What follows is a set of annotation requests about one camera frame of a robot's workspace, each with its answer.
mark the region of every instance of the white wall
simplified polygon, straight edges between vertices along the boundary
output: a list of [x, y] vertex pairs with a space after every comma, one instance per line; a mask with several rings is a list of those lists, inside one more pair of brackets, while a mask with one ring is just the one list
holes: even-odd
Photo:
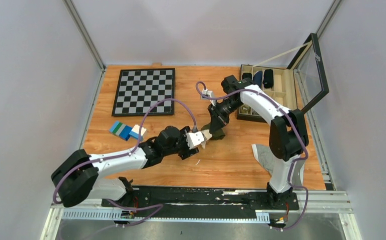
[[0, 0], [0, 239], [38, 239], [99, 69], [61, 0]]
[[302, 44], [332, 0], [73, 2], [106, 64], [240, 65]]
[[314, 111], [331, 173], [363, 239], [386, 239], [386, 1], [343, 1], [320, 44], [330, 93]]

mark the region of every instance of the wooden box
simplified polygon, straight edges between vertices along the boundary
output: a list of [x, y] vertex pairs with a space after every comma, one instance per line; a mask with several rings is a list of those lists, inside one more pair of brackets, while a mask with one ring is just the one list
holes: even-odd
[[[304, 46], [298, 50], [287, 68], [261, 67], [244, 64], [240, 67], [240, 80], [242, 79], [244, 73], [251, 73], [252, 76], [254, 76], [257, 71], [272, 69], [274, 72], [274, 85], [268, 89], [264, 88], [262, 85], [263, 92], [279, 104], [291, 110], [297, 109], [295, 82], [298, 81], [297, 77], [299, 78], [300, 76], [295, 73], [298, 72], [297, 68], [303, 65], [301, 62], [304, 60], [304, 56], [307, 56], [307, 61], [312, 62], [312, 64], [316, 64], [318, 69], [319, 84], [321, 86], [321, 91], [319, 91], [319, 93], [316, 94], [312, 100], [305, 102], [306, 105], [301, 109], [305, 113], [328, 93], [328, 84], [325, 76], [324, 65], [322, 63], [321, 50], [319, 49], [318, 37], [315, 33], [311, 33], [309, 35], [304, 43]], [[315, 58], [315, 63], [310, 61], [310, 58]], [[238, 108], [237, 119], [265, 122], [260, 115], [245, 104]]]

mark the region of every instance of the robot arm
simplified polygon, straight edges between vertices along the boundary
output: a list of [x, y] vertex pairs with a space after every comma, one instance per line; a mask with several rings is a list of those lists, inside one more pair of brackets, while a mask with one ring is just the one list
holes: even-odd
[[298, 109], [291, 111], [278, 103], [270, 102], [269, 97], [262, 97], [259, 94], [266, 94], [259, 86], [254, 85], [249, 78], [237, 81], [234, 76], [228, 76], [222, 81], [221, 85], [227, 94], [235, 91], [238, 91], [238, 93], [232, 94], [220, 103], [209, 105], [208, 110], [211, 115], [209, 132], [212, 134], [226, 126], [229, 123], [229, 115], [243, 104], [250, 106], [261, 115], [270, 124], [269, 147], [277, 158], [274, 163], [272, 177], [267, 184], [267, 190], [271, 193], [270, 203], [274, 207], [284, 204], [285, 199], [292, 191], [292, 187], [288, 182], [290, 165], [294, 159], [299, 158], [303, 149], [293, 130], [288, 130], [291, 126], [279, 110], [288, 113], [303, 143], [307, 146], [309, 139], [303, 112]]
[[159, 164], [163, 157], [178, 154], [186, 159], [199, 152], [197, 146], [204, 141], [201, 132], [190, 132], [186, 126], [178, 130], [168, 126], [159, 133], [133, 148], [107, 154], [90, 154], [80, 149], [75, 151], [52, 174], [55, 186], [73, 167], [85, 166], [70, 174], [59, 188], [59, 196], [65, 207], [73, 207], [85, 199], [119, 200], [127, 191], [132, 191], [126, 178], [105, 179], [104, 177], [131, 169], [145, 169]]

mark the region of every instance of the black mounting plate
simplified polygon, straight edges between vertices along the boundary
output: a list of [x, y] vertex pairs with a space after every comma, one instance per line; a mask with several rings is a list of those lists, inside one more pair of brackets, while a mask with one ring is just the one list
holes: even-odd
[[[267, 204], [269, 194], [265, 190], [234, 188], [195, 188], [173, 186], [133, 186], [134, 191], [127, 193], [118, 202], [122, 206], [134, 207], [134, 197], [138, 207], [163, 204], [157, 218], [214, 218], [214, 219], [254, 219], [255, 210], [286, 210], [283, 205], [272, 208]], [[291, 193], [288, 200], [290, 210], [299, 210], [297, 196]], [[114, 207], [107, 200], [103, 207]], [[155, 209], [139, 211], [137, 217], [145, 217]]]

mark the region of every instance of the chessboard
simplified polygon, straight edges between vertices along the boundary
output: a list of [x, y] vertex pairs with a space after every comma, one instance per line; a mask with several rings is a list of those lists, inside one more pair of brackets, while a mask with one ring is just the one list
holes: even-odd
[[[121, 70], [112, 116], [143, 116], [158, 101], [174, 97], [174, 68]], [[162, 102], [149, 113], [173, 114], [173, 101]]]

